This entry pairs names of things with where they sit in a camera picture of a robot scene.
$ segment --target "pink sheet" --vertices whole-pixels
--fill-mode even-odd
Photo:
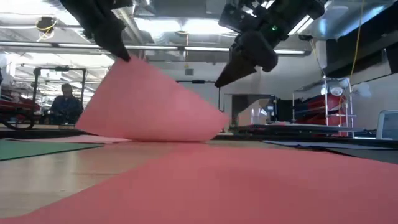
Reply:
[[[110,138],[102,136],[92,136],[82,134],[79,136],[64,137],[64,138],[45,138],[45,139],[11,139],[16,141],[32,141],[32,142],[67,142],[67,143],[103,143],[112,144],[117,142],[128,142],[129,139],[123,138]]]
[[[397,165],[324,152],[176,145],[168,156],[0,224],[398,223]]]
[[[207,141],[228,117],[152,65],[116,61],[76,128],[138,141]]]

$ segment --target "man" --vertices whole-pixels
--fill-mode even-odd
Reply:
[[[50,108],[52,124],[75,124],[83,112],[80,100],[72,95],[72,86],[67,83],[62,85],[62,96],[57,96]]]

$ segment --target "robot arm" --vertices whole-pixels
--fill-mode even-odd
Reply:
[[[111,10],[132,6],[131,0],[60,0],[60,2],[76,18],[85,33],[94,37],[100,47],[127,62],[130,61],[121,37],[126,26]]]
[[[265,72],[275,68],[278,56],[274,51],[288,33],[306,16],[317,19],[325,13],[321,0],[275,0],[266,9],[261,0],[243,0],[238,6],[227,4],[218,22],[240,35],[231,46],[229,63],[215,83],[220,88],[255,72],[260,66]],[[256,17],[244,12],[242,7],[253,9]]]

